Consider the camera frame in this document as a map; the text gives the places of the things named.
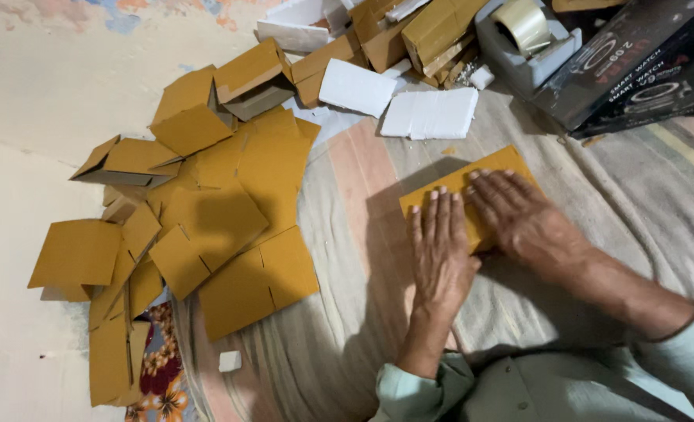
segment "clear packing tape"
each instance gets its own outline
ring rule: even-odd
[[[550,43],[547,18],[532,0],[508,0],[490,17],[508,30],[507,35],[525,57]]]

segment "wall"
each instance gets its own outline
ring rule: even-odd
[[[123,417],[89,406],[87,304],[25,288],[39,248],[100,214],[99,187],[67,181],[91,148],[150,138],[163,87],[250,48],[277,3],[0,0],[0,420]]]

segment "styrofoam piece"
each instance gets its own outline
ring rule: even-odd
[[[487,64],[483,64],[483,67],[469,75],[469,81],[480,91],[486,89],[487,86],[490,85],[494,80],[495,75],[492,74],[490,68],[487,67]]]
[[[223,351],[220,353],[220,372],[231,372],[240,369],[243,361],[238,350]]]
[[[425,5],[430,0],[404,0],[398,6],[386,12],[386,17],[391,22],[399,22],[416,11],[418,7]]]
[[[402,92],[391,101],[381,135],[410,139],[462,139],[478,104],[475,88]]]
[[[329,43],[329,30],[326,28],[272,20],[259,20],[256,24],[260,41],[274,38],[284,50],[313,52]]]
[[[391,101],[397,81],[342,60],[326,67],[318,99],[379,119]]]
[[[390,77],[391,79],[397,79],[402,76],[403,73],[412,69],[412,62],[410,59],[402,59],[401,62],[396,63],[394,66],[386,69],[381,76]]]

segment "right hand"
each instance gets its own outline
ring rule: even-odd
[[[467,200],[494,229],[498,246],[545,281],[568,283],[594,256],[579,229],[519,174],[475,170],[469,181]]]

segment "person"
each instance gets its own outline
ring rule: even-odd
[[[408,214],[416,293],[408,333],[379,371],[375,422],[412,420],[694,420],[694,301],[597,249],[540,191],[511,171],[470,173],[464,196],[443,186]],[[465,203],[497,245],[637,334],[603,358],[540,352],[477,375],[444,346],[481,261],[468,256]]]

